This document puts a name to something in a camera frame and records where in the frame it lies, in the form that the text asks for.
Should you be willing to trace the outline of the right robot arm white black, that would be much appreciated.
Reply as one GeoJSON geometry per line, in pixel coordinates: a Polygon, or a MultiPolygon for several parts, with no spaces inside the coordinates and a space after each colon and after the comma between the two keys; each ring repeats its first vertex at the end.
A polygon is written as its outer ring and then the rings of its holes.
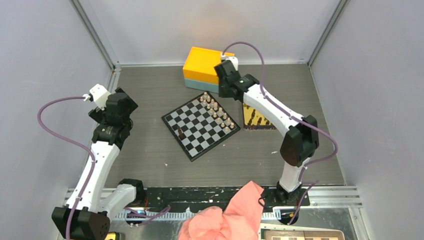
{"type": "Polygon", "coordinates": [[[224,57],[214,70],[221,98],[233,98],[259,111],[282,135],[279,152],[284,165],[276,184],[276,198],[283,205],[291,205],[300,193],[301,173],[319,147],[316,118],[286,107],[251,74],[241,76],[236,57],[224,57]]]}

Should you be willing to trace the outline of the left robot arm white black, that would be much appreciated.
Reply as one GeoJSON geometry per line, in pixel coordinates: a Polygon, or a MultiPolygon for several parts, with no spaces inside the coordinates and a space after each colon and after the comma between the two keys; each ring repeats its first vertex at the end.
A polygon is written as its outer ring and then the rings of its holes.
{"type": "Polygon", "coordinates": [[[146,200],[143,182],[124,178],[105,199],[101,198],[111,167],[133,128],[131,113],[136,102],[120,87],[113,93],[96,84],[84,95],[96,108],[89,116],[97,122],[89,158],[64,206],[55,207],[51,218],[66,240],[105,240],[112,219],[128,204],[141,206],[146,200]]]}

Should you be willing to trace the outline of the black white chess board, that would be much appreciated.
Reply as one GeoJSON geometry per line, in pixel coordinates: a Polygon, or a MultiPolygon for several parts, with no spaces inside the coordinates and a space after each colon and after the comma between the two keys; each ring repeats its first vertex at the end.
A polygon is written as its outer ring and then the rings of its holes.
{"type": "Polygon", "coordinates": [[[161,119],[191,162],[241,130],[208,91],[163,115],[161,119]],[[184,132],[183,140],[179,138],[178,126],[184,132]]]}

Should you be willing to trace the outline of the dark chess piece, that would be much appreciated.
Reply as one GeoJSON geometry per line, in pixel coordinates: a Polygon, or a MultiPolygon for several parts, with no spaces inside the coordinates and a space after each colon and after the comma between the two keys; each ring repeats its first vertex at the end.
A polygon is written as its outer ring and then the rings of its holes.
{"type": "Polygon", "coordinates": [[[180,126],[177,127],[177,133],[181,140],[183,140],[186,137],[180,126]]]}

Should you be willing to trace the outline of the gold tin tray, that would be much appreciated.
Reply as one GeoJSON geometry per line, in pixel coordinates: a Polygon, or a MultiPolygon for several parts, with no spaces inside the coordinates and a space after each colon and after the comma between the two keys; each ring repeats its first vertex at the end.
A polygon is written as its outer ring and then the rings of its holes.
{"type": "Polygon", "coordinates": [[[242,104],[242,117],[245,130],[276,130],[276,127],[263,114],[245,103],[242,104]]]}

